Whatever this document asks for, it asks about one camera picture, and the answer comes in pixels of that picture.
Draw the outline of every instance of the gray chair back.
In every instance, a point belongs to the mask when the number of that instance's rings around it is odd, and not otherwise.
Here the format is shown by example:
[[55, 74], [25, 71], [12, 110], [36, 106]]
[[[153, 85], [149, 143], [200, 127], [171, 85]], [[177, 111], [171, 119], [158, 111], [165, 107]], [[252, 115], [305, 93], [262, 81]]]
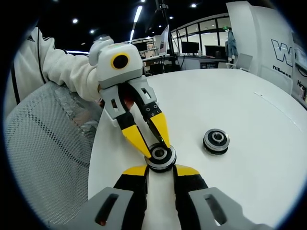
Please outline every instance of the gray chair back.
[[236, 62], [236, 68], [244, 68], [249, 69], [251, 65], [251, 61], [253, 59], [253, 56], [247, 55], [247, 54], [239, 54], [238, 60]]
[[48, 82], [6, 119], [10, 167], [26, 201], [47, 226], [67, 223], [87, 201], [101, 112], [97, 103]]

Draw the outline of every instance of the fluorescent light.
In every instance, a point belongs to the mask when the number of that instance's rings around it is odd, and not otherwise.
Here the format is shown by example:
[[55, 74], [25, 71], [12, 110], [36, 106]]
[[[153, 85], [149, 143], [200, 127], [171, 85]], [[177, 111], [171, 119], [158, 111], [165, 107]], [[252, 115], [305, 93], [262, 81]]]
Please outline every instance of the fluorescent light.
[[130, 41], [133, 39], [134, 30], [131, 30]]
[[70, 54], [89, 54], [89, 52], [74, 51], [74, 50], [67, 50], [67, 53], [70, 53]]
[[134, 22], [135, 23], [138, 22], [138, 19], [139, 19], [139, 16], [141, 14], [142, 9], [143, 9], [143, 6], [139, 6], [138, 9], [136, 10], [135, 17], [134, 17]]

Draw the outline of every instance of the white jacket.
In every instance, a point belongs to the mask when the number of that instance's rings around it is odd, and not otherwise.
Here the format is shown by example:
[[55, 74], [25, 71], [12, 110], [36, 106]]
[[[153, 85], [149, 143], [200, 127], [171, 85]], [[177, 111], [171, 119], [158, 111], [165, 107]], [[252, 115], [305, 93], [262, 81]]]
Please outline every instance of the white jacket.
[[87, 101], [100, 98], [96, 68], [88, 57], [55, 49], [54, 38], [43, 38], [36, 27], [16, 54], [6, 87], [4, 116], [48, 81], [65, 83]]

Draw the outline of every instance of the metal bearing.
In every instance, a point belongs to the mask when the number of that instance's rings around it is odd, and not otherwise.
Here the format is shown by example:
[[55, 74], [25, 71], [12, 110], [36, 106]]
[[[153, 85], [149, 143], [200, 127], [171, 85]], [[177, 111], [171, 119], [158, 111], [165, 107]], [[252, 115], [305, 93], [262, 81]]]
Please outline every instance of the metal bearing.
[[170, 170], [176, 162], [176, 151], [173, 146], [169, 149], [161, 143], [153, 144], [149, 147], [151, 158], [145, 157], [146, 163], [149, 167], [157, 173], [163, 173]]
[[207, 131], [203, 138], [204, 147], [213, 155], [223, 155], [226, 153], [229, 142], [228, 134], [217, 128]]

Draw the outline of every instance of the white table surface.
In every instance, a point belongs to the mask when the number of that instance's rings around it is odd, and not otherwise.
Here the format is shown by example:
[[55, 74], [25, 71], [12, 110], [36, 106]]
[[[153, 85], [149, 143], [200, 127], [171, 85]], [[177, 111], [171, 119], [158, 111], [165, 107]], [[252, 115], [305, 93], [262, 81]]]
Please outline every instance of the white table surface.
[[[300, 197], [307, 177], [307, 111], [290, 95], [236, 69], [200, 69], [148, 77], [165, 113], [177, 163], [198, 170], [209, 187], [237, 201], [255, 223], [276, 227]], [[137, 106], [131, 112], [155, 140]], [[202, 139], [211, 128], [230, 136], [228, 152], [209, 155]], [[129, 167], [145, 164], [105, 112], [97, 129], [88, 198], [113, 187]], [[172, 172], [150, 171], [143, 230], [178, 230]]]

